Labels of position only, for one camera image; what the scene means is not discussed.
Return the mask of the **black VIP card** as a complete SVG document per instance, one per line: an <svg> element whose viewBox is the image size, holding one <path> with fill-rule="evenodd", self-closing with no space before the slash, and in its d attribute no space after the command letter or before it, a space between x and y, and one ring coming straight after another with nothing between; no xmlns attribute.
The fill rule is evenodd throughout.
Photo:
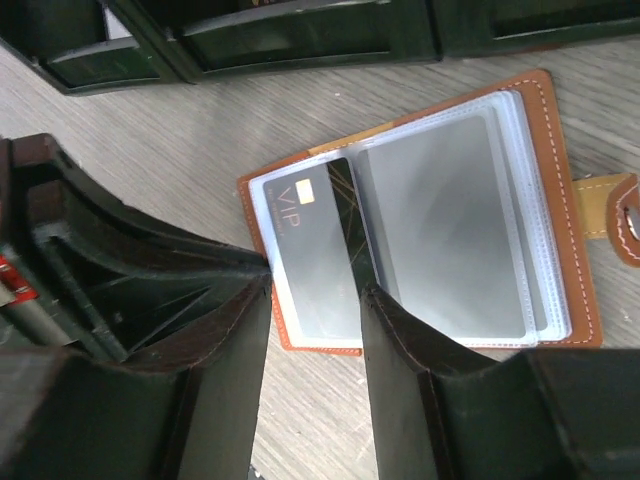
<svg viewBox="0 0 640 480"><path fill-rule="evenodd" d="M252 192L290 344L361 348L359 295L375 274L348 160L281 169Z"/></svg>

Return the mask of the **brown leather card holder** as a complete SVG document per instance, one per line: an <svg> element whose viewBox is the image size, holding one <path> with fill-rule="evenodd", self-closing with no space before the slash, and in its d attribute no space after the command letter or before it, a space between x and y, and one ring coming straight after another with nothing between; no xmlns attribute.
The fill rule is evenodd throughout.
<svg viewBox="0 0 640 480"><path fill-rule="evenodd" d="M342 147L370 140L377 134L501 90L519 92L524 102L558 248L573 330L567 339L553 345L556 348L600 347L602 325L585 241L606 238L623 262L638 266L639 242L631 234L623 214L624 208L639 204L636 197L638 177L621 173L572 180L552 77L543 69L524 72L380 126L309 148L240 177L237 188L254 247L260 254L266 252L265 236L258 229L257 205L250 198L251 180L284 167L299 167L314 156L334 153Z"/></svg>

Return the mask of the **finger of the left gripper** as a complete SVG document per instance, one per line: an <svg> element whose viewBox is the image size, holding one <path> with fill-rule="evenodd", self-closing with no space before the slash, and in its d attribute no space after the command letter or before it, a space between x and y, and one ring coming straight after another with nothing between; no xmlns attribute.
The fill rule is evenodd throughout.
<svg viewBox="0 0 640 480"><path fill-rule="evenodd" d="M125 205L49 134L1 142L1 337L101 360L213 312L268 274L255 252Z"/></svg>

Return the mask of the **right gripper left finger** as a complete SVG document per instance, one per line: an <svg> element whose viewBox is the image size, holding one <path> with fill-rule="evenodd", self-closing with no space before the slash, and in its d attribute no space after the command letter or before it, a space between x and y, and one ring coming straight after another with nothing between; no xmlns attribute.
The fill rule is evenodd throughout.
<svg viewBox="0 0 640 480"><path fill-rule="evenodd" d="M5 479L245 479L271 322L261 275L126 362L1 354Z"/></svg>

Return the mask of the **black card organizer tray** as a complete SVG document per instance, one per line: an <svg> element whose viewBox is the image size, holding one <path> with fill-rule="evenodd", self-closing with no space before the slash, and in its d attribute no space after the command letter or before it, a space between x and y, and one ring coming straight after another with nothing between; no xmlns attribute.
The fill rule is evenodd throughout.
<svg viewBox="0 0 640 480"><path fill-rule="evenodd" d="M635 36L635 1L5 1L1 44L66 95L439 62Z"/></svg>

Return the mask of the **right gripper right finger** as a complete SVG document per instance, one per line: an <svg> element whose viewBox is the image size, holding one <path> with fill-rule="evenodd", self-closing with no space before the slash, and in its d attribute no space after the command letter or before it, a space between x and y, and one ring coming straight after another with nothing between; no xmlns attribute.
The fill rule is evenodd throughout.
<svg viewBox="0 0 640 480"><path fill-rule="evenodd" d="M378 286L361 297L382 479L635 479L639 353L470 350Z"/></svg>

